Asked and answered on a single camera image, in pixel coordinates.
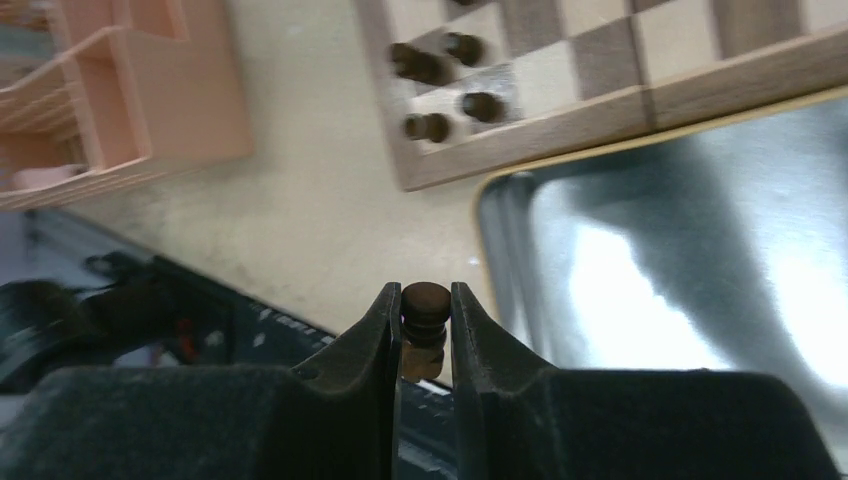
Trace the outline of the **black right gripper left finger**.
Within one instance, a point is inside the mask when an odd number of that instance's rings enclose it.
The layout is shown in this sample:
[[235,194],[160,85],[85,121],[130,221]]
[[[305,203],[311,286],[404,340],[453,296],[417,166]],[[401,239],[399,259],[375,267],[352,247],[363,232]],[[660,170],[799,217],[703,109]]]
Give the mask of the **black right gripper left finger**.
[[74,366],[38,382],[1,437],[5,479],[391,479],[400,287],[305,361]]

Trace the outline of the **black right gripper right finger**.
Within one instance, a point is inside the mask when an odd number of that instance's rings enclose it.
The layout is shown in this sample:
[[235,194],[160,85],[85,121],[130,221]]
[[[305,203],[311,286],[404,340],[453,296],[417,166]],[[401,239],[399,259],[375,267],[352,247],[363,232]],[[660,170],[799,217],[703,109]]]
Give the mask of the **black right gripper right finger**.
[[762,374],[560,369],[452,285],[463,479],[836,479],[799,397]]

